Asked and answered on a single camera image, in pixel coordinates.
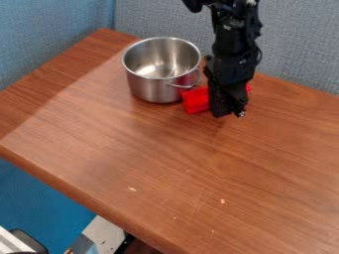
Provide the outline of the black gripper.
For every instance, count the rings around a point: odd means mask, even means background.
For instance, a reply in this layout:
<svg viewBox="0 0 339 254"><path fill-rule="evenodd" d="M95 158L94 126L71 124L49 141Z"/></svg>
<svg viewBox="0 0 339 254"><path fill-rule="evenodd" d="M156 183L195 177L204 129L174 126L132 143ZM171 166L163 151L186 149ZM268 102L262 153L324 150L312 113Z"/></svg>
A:
<svg viewBox="0 0 339 254"><path fill-rule="evenodd" d="M222 91L222 88L232 86L235 113L239 117L244 117L250 101L247 85L255 76L255 68L262 60L262 50L258 44L234 50L228 45L214 43L212 53L207 56L204 66L212 115L220 118L232 113L227 96Z"/></svg>

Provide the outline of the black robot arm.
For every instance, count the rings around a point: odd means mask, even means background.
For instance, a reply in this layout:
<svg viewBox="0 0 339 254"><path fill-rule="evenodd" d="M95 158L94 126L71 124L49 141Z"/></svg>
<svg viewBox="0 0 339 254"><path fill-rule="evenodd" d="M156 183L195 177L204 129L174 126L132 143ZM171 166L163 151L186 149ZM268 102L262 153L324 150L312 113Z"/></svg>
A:
<svg viewBox="0 0 339 254"><path fill-rule="evenodd" d="M206 55L204 75L212 115L244 117L250 102L247 85L262 60L255 42L262 29L259 0L182 1L192 13L199 13L204 6L211 10L215 41L212 53Z"/></svg>

